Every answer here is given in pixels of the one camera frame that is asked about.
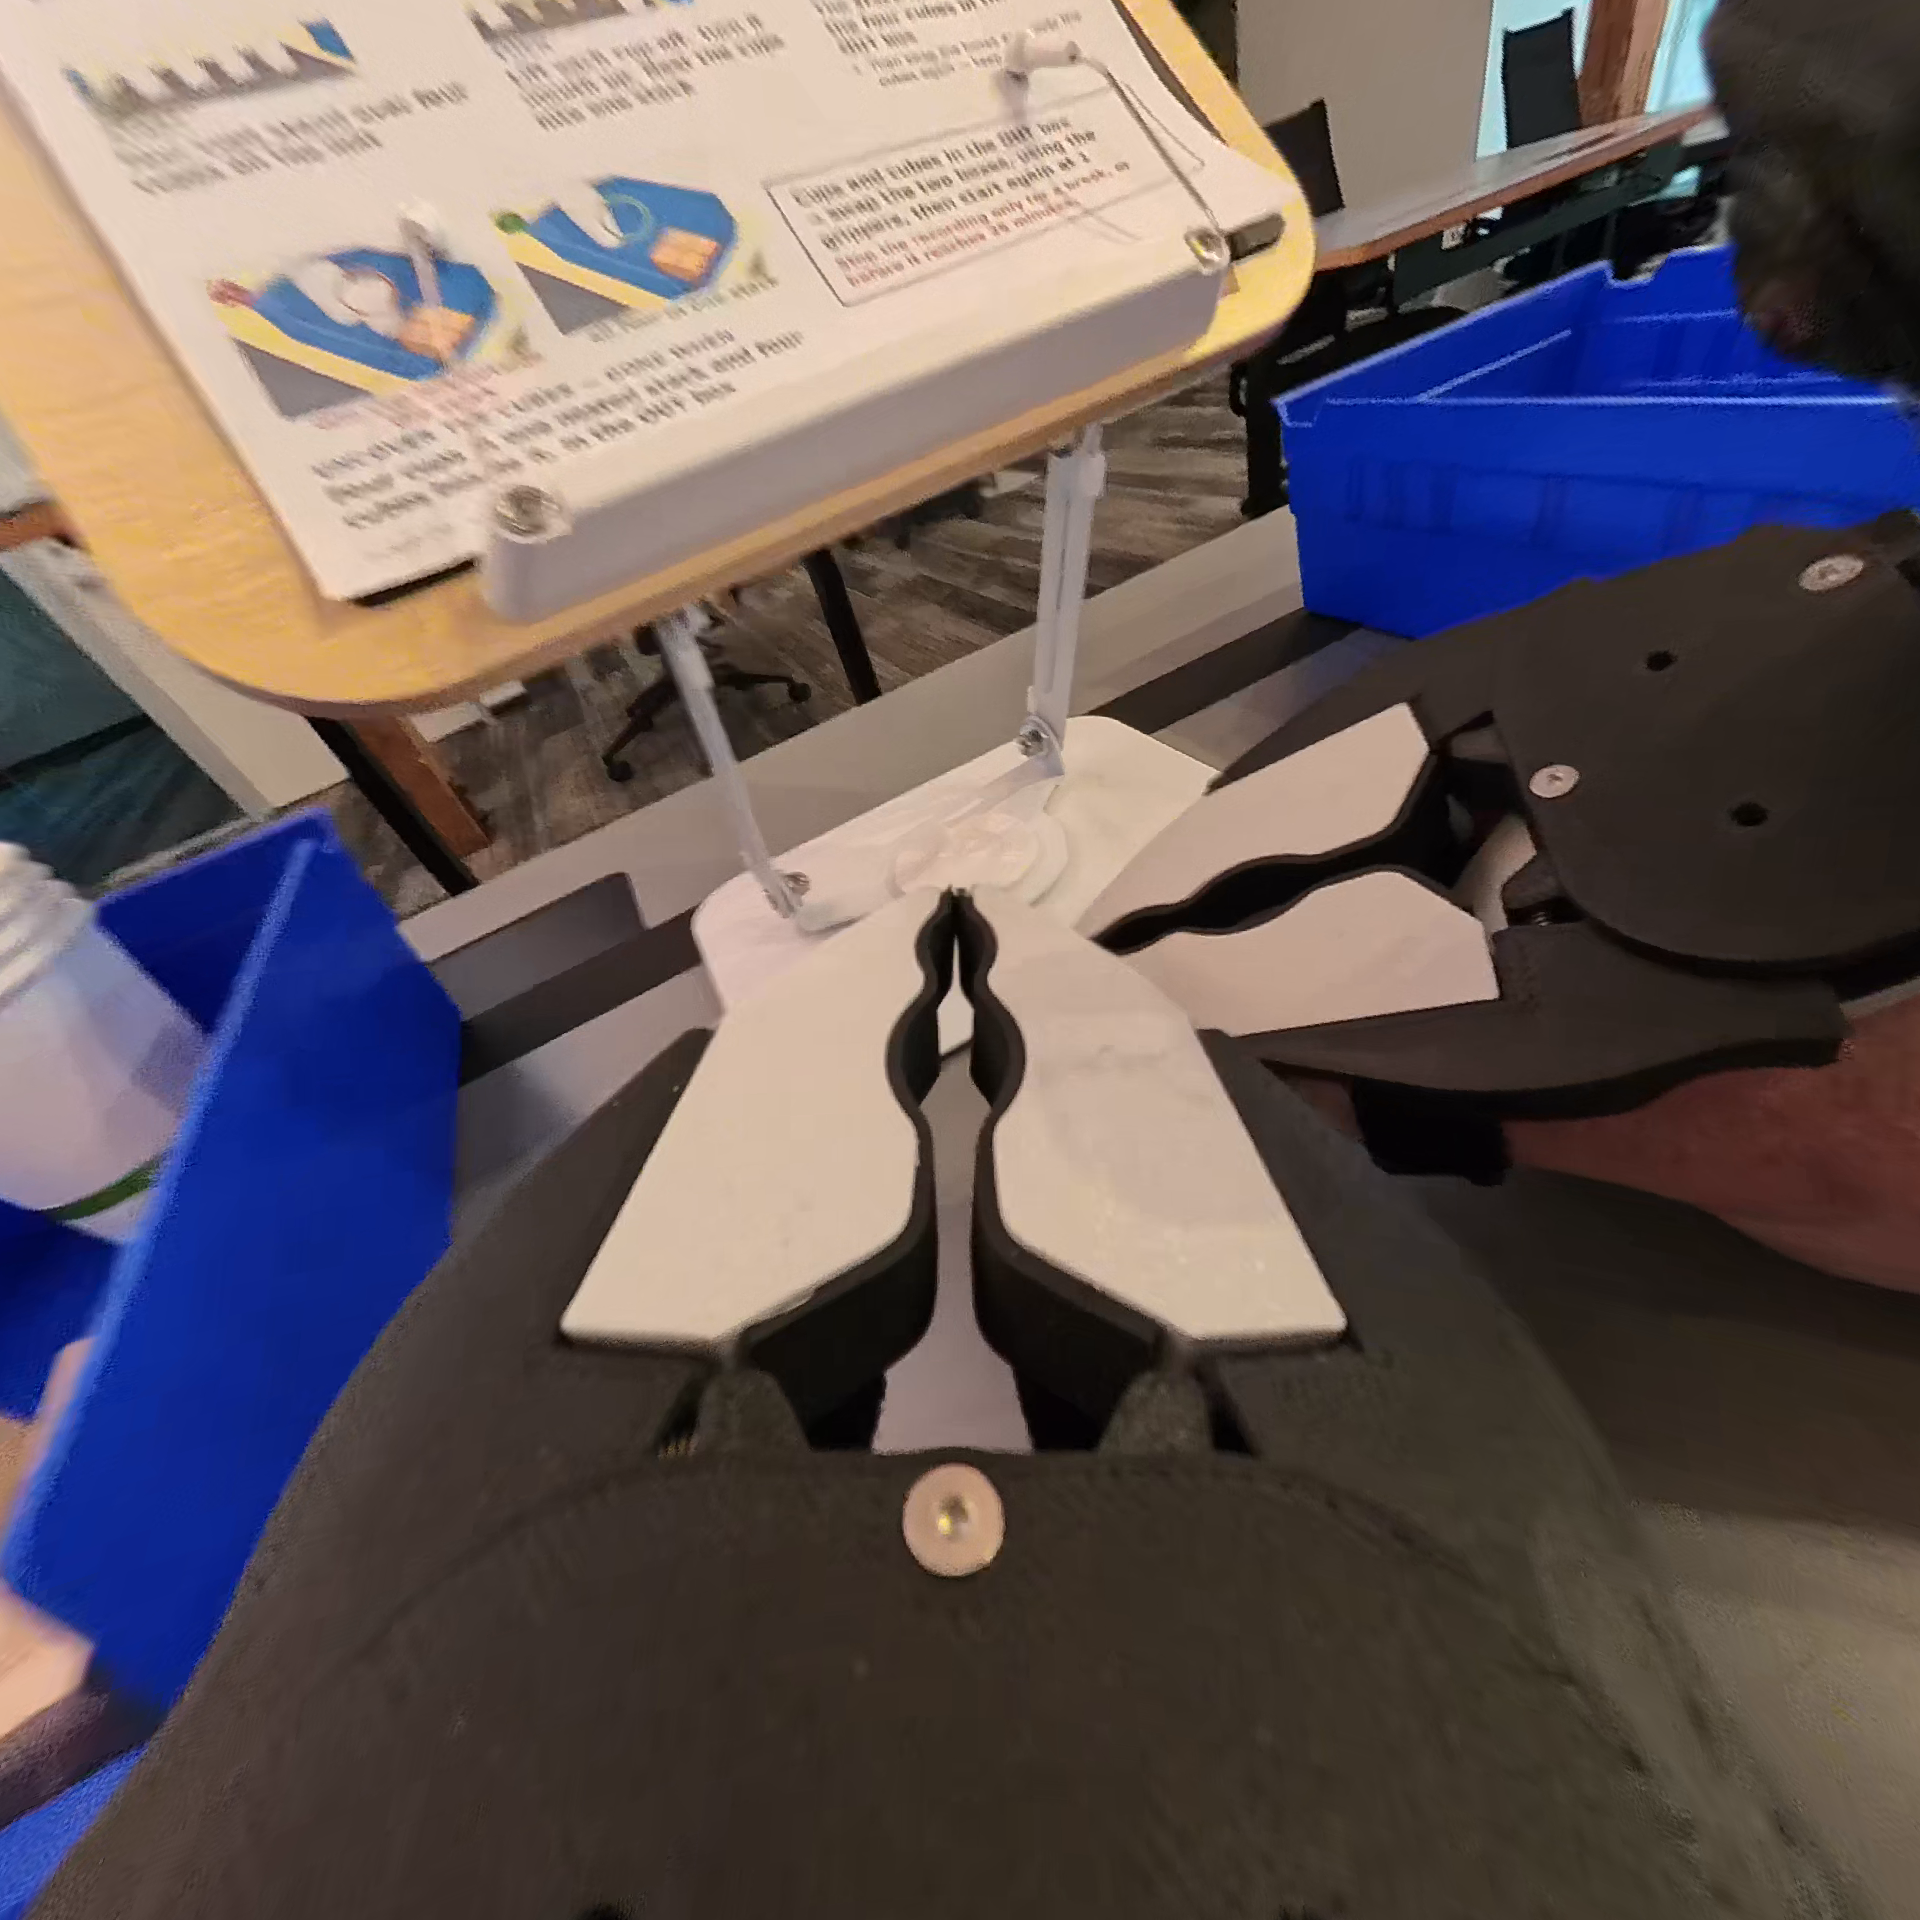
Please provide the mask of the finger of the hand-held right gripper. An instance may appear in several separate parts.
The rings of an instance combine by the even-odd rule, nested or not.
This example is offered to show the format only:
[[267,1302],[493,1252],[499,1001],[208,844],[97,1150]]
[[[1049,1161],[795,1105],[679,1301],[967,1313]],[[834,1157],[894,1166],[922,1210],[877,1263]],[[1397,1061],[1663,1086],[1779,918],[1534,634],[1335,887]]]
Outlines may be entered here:
[[1453,860],[1440,761],[1405,703],[1215,783],[1091,901],[1079,930],[1105,948],[1235,932],[1325,881]]
[[1234,1038],[1497,1001],[1489,934],[1405,868],[1126,874],[1102,942],[1190,1024]]

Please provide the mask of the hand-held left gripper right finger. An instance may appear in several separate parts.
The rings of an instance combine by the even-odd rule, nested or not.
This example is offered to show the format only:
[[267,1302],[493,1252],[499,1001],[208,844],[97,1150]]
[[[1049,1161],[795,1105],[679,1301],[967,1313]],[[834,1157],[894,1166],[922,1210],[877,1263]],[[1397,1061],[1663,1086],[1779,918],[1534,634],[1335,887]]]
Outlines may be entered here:
[[975,1194],[1010,1249],[1199,1353],[1349,1330],[1186,1013],[1010,893],[952,901],[986,1101]]

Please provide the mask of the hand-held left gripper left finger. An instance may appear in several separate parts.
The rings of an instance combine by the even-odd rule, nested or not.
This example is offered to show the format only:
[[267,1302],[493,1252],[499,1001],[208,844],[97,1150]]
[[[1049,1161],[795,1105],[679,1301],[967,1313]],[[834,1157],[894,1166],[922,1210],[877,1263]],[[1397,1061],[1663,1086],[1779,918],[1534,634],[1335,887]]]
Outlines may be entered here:
[[719,1354],[904,1247],[951,910],[949,893],[897,897],[722,1014],[565,1337]]

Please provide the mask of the blue plastic bin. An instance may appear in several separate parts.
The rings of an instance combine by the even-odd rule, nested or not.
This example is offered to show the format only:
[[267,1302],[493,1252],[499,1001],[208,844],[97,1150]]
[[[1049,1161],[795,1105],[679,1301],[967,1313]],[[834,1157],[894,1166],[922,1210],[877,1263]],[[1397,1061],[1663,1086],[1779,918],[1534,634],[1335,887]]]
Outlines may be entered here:
[[1416,639],[1763,522],[1913,510],[1914,413],[1771,351],[1733,256],[1573,272],[1280,398],[1302,607]]
[[25,1914],[219,1632],[355,1361],[446,1252],[462,1020],[322,808],[89,902],[3,853],[3,996],[83,927],[205,1032],[133,1240],[3,1201],[3,1612],[79,1646],[75,1760],[15,1760]]

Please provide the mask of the grey desk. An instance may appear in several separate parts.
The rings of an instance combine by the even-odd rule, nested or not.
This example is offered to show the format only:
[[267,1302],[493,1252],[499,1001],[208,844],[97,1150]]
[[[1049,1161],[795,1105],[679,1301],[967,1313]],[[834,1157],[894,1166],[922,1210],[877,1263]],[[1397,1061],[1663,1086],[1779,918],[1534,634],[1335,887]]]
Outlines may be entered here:
[[[1398,642],[1301,609],[1289,521],[1259,521],[1098,594],[1079,696],[1214,768]],[[775,849],[1010,743],[1027,631],[746,758]],[[624,872],[661,934],[736,872],[707,783],[535,856],[406,920],[463,1014],[592,953],[594,936],[502,934]],[[545,951],[526,942],[553,942]],[[453,1236],[717,1014],[706,970],[663,934],[663,976],[472,1079],[459,1096]],[[931,1333],[902,1369],[885,1447],[1010,1447],[1013,1380],[971,1320],[967,1074],[929,1101],[941,1206]],[[1873,1914],[1914,1914],[1914,1298],[1789,1262],[1687,1206],[1551,1172],[1411,1188],[1527,1318],[1615,1455],[1675,1580],[1687,1632],[1752,1746]]]

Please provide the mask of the person's right hand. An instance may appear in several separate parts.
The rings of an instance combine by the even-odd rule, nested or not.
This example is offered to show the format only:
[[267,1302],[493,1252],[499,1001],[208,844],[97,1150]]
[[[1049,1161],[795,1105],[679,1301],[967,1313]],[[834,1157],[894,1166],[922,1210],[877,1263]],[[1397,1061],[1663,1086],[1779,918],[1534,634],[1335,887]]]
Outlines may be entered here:
[[1839,1279],[1917,1290],[1917,996],[1835,1063],[1719,1072],[1621,1114],[1513,1119],[1518,1166],[1694,1206]]

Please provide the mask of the black mesh chair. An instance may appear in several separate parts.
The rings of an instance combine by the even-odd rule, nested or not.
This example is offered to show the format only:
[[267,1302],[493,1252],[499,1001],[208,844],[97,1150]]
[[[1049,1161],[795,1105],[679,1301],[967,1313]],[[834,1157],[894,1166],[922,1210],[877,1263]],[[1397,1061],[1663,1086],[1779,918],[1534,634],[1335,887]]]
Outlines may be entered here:
[[1573,6],[1502,32],[1499,97],[1505,153],[1581,130]]

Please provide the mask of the wooden post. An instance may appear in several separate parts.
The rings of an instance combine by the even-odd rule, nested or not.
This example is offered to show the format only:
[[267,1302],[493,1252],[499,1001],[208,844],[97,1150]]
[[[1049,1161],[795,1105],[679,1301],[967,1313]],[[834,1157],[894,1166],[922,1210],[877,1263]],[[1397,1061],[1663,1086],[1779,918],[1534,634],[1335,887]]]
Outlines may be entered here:
[[1576,68],[1579,126],[1642,116],[1667,10],[1671,2],[1589,2]]
[[446,896],[478,887],[470,860],[491,846],[491,826],[453,781],[438,749],[403,718],[342,724],[351,778],[399,846]]

